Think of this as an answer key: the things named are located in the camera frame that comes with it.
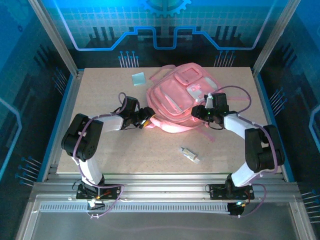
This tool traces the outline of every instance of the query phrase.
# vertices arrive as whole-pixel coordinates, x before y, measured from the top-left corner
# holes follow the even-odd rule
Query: aluminum frame
[[[53,139],[52,148],[50,150],[48,161],[45,166],[44,174],[41,179],[42,182],[47,180],[48,174],[50,172],[50,169],[52,169],[52,166],[53,167],[56,166],[55,169],[57,169],[60,156],[62,154],[61,141],[70,124],[72,112],[75,107],[77,94],[79,91],[83,74],[84,74],[83,70],[80,70],[78,72],[78,75],[72,79],[70,90],[66,93],[67,96],[66,96],[65,106],[62,110],[61,119],[57,127],[56,135],[54,136],[54,139]]]
[[[79,174],[50,173],[50,175],[52,176],[48,178],[47,182],[35,183],[25,209],[17,239],[32,239],[39,212],[50,212],[48,208],[44,211],[43,204],[86,204],[86,200],[76,200],[76,191],[72,190],[74,182],[80,177]],[[183,204],[195,207],[190,208],[190,210],[188,209],[188,212],[198,213],[199,209],[203,209],[201,206],[223,205],[233,202],[210,200],[210,195],[205,189],[208,183],[224,183],[227,174],[105,174],[104,177],[107,183],[121,183],[125,185],[123,197],[121,198],[122,201],[119,202],[121,205],[136,203],[137,205],[150,206],[161,203],[168,206],[162,212],[173,212],[174,210],[172,209],[175,206]],[[266,203],[281,204],[289,202],[300,204],[303,207],[298,185],[295,182],[285,182],[281,173],[272,175],[269,178],[261,178],[257,180],[257,183],[264,184],[267,189]],[[255,199],[251,200],[251,202],[258,203],[261,201],[264,191],[259,186],[253,186],[253,190]],[[147,207],[145,209],[144,212],[151,212]],[[74,211],[68,210],[68,212],[79,211],[86,212],[86,209],[77,208]],[[225,213],[227,212],[223,211],[223,209],[220,211],[220,214]]]
[[[60,54],[62,60],[64,61],[66,67],[70,71],[73,77],[78,75],[78,68],[69,53],[62,37],[60,36],[54,22],[52,21],[46,7],[41,0],[28,0],[31,7],[33,8],[35,14],[40,20],[42,26],[44,27],[46,33],[49,35],[52,43]]]
[[[260,52],[256,62],[253,66],[253,76],[258,76],[267,59],[269,58],[272,50],[276,46],[279,38],[284,33],[286,26],[288,25],[291,17],[295,13],[301,0],[288,0],[286,6],[284,7],[281,15],[279,16],[272,32],[265,45],[263,46],[262,51]]]
[[[265,97],[264,97],[263,90],[262,90],[262,88],[261,88],[261,86],[259,84],[258,76],[254,75],[253,79],[254,79],[254,82],[255,82],[256,89],[258,91],[260,102],[262,104],[262,109],[263,109],[263,112],[264,112],[264,115],[265,115],[265,118],[266,118],[266,122],[268,124],[272,124],[271,116],[270,116],[270,114],[268,112],[268,107],[267,107],[267,104],[266,104],[268,99],[265,99]],[[284,180],[286,182],[289,182],[289,177],[288,177],[288,173],[287,173],[287,170],[286,170],[286,166],[285,165],[281,165],[280,168],[281,168],[281,172],[283,174]]]
[[[293,221],[300,239],[317,240],[303,202],[290,202]]]

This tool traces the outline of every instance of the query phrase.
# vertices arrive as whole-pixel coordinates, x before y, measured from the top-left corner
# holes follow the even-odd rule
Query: black mounting bracket
[[[113,187],[113,188],[98,188],[94,186],[90,186],[81,182],[78,185],[78,189],[76,192],[76,199],[78,200],[115,200],[119,196],[121,192],[121,187]]]
[[[210,200],[247,200],[255,199],[252,186],[237,187],[229,192],[225,184],[208,184],[206,191],[210,194]]]

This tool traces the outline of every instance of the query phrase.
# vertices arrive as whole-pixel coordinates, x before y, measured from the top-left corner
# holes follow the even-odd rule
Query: backpack handle
[[[158,74],[158,73],[160,73],[162,70],[165,70],[165,69],[175,69],[176,68],[176,66],[175,65],[165,65],[165,66],[162,66],[158,71],[156,71],[149,79],[152,81],[152,82],[156,82],[156,81],[158,81],[159,79],[156,79],[156,75]]]

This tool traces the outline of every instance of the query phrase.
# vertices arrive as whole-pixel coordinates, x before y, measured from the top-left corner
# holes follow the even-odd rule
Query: speckled work surface
[[[266,118],[249,67],[206,67],[222,86],[237,85],[252,97],[251,107],[243,116],[260,124]],[[158,70],[148,68],[86,68],[76,98],[72,119],[78,113],[96,116],[120,107],[118,93],[147,105],[146,91],[152,86],[149,77]],[[132,75],[144,72],[146,84],[133,86]],[[244,97],[238,89],[226,89],[229,97]],[[230,110],[239,111],[247,100],[229,100]],[[197,130],[167,133],[159,128],[131,129],[104,133],[100,137],[95,158],[103,173],[228,173],[237,170],[245,161],[245,142],[228,130],[202,127],[214,136],[210,141]],[[198,154],[201,162],[195,164],[179,152],[185,147]],[[72,159],[62,152],[59,173],[77,173]]]

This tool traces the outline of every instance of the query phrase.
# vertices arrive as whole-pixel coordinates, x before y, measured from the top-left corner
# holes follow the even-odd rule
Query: ventilation grille
[[[103,212],[110,208],[111,202],[106,206],[90,212]],[[42,212],[86,212],[90,209],[86,202],[43,202]],[[219,213],[228,214],[227,203],[154,203],[154,202],[119,202],[112,212],[115,213]]]
[[[85,212],[87,210],[86,202],[42,202],[41,212]]]

